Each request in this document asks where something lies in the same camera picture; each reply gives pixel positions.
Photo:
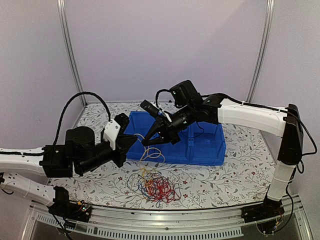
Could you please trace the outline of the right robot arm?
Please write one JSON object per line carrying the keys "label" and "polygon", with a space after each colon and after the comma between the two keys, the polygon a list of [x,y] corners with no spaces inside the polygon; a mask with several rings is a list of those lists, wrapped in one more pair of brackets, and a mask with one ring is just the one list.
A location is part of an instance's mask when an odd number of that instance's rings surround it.
{"label": "right robot arm", "polygon": [[224,93],[201,95],[190,80],[184,80],[168,89],[178,111],[169,114],[160,110],[156,103],[144,100],[140,107],[148,112],[155,122],[145,135],[144,146],[176,144],[181,139],[179,132],[195,122],[230,124],[270,133],[281,138],[278,163],[267,200],[259,206],[262,218],[269,218],[278,210],[278,203],[286,192],[297,165],[301,162],[304,134],[308,133],[296,105],[271,107],[236,100]]}

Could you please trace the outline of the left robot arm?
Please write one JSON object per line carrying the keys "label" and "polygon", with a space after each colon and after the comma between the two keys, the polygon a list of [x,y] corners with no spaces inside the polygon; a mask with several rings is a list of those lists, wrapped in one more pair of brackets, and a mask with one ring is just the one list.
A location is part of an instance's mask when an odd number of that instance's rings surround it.
{"label": "left robot arm", "polygon": [[124,113],[111,119],[102,129],[98,144],[95,143],[94,131],[80,126],[67,130],[64,144],[54,142],[30,150],[2,150],[1,190],[20,193],[49,208],[54,206],[63,217],[70,217],[75,210],[65,188],[41,185],[20,173],[71,178],[74,174],[82,177],[110,161],[120,168],[126,161],[127,152],[138,139],[125,133],[128,124],[129,118]]}

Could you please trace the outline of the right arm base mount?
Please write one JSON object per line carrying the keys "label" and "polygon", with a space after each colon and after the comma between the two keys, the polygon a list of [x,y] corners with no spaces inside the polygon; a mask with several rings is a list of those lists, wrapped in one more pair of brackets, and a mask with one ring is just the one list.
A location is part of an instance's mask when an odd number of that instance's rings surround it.
{"label": "right arm base mount", "polygon": [[262,203],[245,206],[241,209],[241,218],[245,223],[256,222],[257,229],[263,235],[274,234],[284,217],[282,201],[265,198]]}

